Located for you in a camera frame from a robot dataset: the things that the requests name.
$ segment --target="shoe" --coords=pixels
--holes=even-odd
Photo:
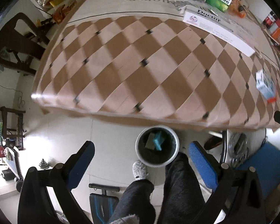
[[[133,164],[133,175],[135,180],[146,179],[149,175],[146,166],[140,160],[135,161]]]

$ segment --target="trash can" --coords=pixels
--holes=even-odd
[[[136,140],[135,150],[137,157],[145,165],[163,167],[171,163],[177,156],[178,136],[173,129],[167,126],[152,126],[140,133]]]

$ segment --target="yellow plastic container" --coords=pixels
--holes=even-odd
[[[63,0],[50,0],[50,4],[53,6],[53,7],[56,7],[57,5],[59,5],[60,3],[62,3]]]

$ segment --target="person's leg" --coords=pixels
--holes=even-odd
[[[186,154],[179,152],[166,166],[164,198],[157,224],[189,224],[205,204]]]
[[[128,215],[136,215],[139,218],[139,224],[153,224],[155,221],[155,209],[150,203],[150,195],[154,190],[153,184],[145,179],[146,169],[143,172],[145,165],[139,161],[133,165],[133,173],[136,180],[132,182],[123,193],[118,205],[115,208],[113,215],[108,223],[111,223]]]

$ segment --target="black wheel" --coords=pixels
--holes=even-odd
[[[23,180],[18,180],[15,184],[15,188],[17,189],[17,191],[20,193],[22,186],[23,186],[24,181]]]

